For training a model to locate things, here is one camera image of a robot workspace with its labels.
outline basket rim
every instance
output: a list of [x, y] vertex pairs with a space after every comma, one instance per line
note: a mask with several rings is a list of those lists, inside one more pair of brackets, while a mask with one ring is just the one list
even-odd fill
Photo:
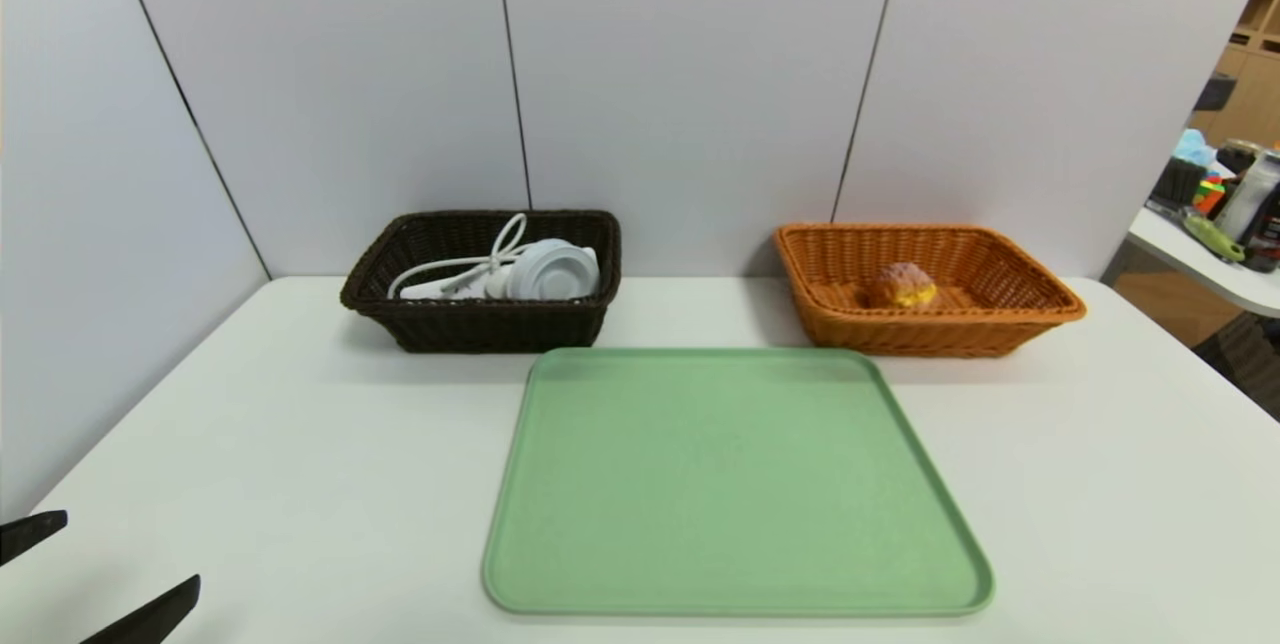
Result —
[[[809, 280], [800, 274], [800, 266], [795, 261], [795, 252], [787, 242], [787, 234], [795, 230], [974, 230], [996, 239], [996, 242], [1009, 248], [1010, 254], [1019, 257], [1021, 264], [1033, 274], [1047, 280], [1060, 294], [1069, 298], [1070, 305], [1062, 307], [1041, 309], [987, 309], [969, 307], [952, 310], [890, 310], [890, 309], [852, 309], [833, 307], [822, 303], [810, 288]], [[1005, 237], [1000, 230], [973, 224], [869, 224], [869, 223], [813, 223], [813, 224], [787, 224], [780, 227], [773, 233], [774, 245], [781, 252], [782, 262], [791, 280], [791, 289], [796, 297], [803, 300], [803, 305], [818, 312], [840, 320], [858, 320], [858, 324], [1020, 324], [1020, 325], [1057, 325], [1068, 321], [1083, 319], [1088, 307], [1084, 301], [1066, 284], [1053, 275], [1053, 273], [1036, 261], [1024, 248], [1014, 243], [1014, 239]]]
[[[567, 301], [540, 301], [540, 300], [389, 300], [385, 297], [369, 297], [358, 293], [360, 283], [369, 275], [369, 270], [381, 256], [384, 248], [392, 242], [392, 238], [398, 233], [403, 224], [420, 220], [420, 219], [444, 219], [444, 216], [513, 216], [516, 214], [525, 214], [529, 216], [547, 216], [552, 219], [553, 216], [594, 216], [595, 219], [604, 220], [605, 227], [609, 230], [609, 237], [613, 239], [613, 250], [616, 252], [613, 261], [609, 262], [609, 271], [612, 278], [607, 288], [603, 292], [595, 293], [590, 297], [582, 297], [580, 300], [567, 300]], [[557, 207], [556, 210], [527, 210], [526, 207], [513, 207], [513, 210], [440, 210], [440, 211], [421, 211], [412, 214], [402, 214], [393, 219], [380, 233], [374, 243], [365, 250], [365, 254], [356, 260], [356, 266], [352, 266], [351, 274], [347, 275], [342, 286], [342, 292], [339, 293], [339, 300], [342, 305], [356, 312], [379, 312], [380, 315], [426, 315], [426, 312], [440, 312], [440, 311], [494, 311], [494, 310], [511, 310], [511, 309], [535, 309], [543, 312], [549, 311], [564, 311], [564, 312], [586, 312], [596, 309], [608, 307], [613, 298], [618, 293], [618, 286], [622, 280], [622, 230], [621, 224], [618, 224], [617, 216], [612, 213], [604, 210], [576, 210], [576, 207]]]

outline white table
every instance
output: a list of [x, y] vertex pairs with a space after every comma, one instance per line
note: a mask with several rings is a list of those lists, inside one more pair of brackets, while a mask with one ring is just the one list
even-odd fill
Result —
[[[532, 356], [408, 356], [275, 280], [41, 503], [0, 641], [73, 643], [204, 576], [174, 643], [1276, 640], [1280, 426], [1120, 297], [1004, 360], [879, 360], [996, 572], [960, 620], [540, 618], [480, 558]], [[781, 280], [627, 279], [599, 344], [803, 344]]]
[[1129, 239], [1174, 269], [1187, 271], [1235, 306], [1262, 316], [1280, 316], [1280, 271], [1258, 274], [1226, 264], [1180, 227], [1147, 207], [1129, 225]]

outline green tray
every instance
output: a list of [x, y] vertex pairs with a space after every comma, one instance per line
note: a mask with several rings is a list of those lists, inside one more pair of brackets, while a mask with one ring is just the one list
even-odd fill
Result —
[[992, 574], [873, 362], [557, 350], [484, 559], [520, 613], [950, 616]]

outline bottle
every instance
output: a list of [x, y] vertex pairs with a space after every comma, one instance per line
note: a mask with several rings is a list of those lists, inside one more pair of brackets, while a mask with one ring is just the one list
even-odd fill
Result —
[[1276, 187], [1280, 187], [1280, 152], [1267, 149], [1253, 160], [1253, 166], [1244, 173], [1244, 181], [1213, 224], [1233, 242], [1247, 245], [1258, 210]]
[[1280, 265], [1280, 187], [1272, 189], [1258, 211], [1249, 233], [1248, 248], [1249, 256], [1244, 260], [1244, 266], [1268, 274]]

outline wall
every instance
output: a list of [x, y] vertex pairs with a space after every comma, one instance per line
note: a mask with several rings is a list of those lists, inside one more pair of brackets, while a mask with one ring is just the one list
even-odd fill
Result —
[[143, 0], [273, 275], [394, 216], [526, 207], [502, 0]]
[[276, 274], [531, 201], [617, 211], [631, 274], [768, 271], [835, 207], [1097, 275], [1245, 0], [888, 0], [865, 96], [883, 0], [145, 1]]
[[607, 207], [623, 270], [781, 271], [826, 221], [884, 0], [507, 0], [535, 207]]
[[265, 275], [137, 0], [4, 15], [9, 520]]
[[837, 220], [995, 227], [1096, 277], [1247, 0], [890, 0]]

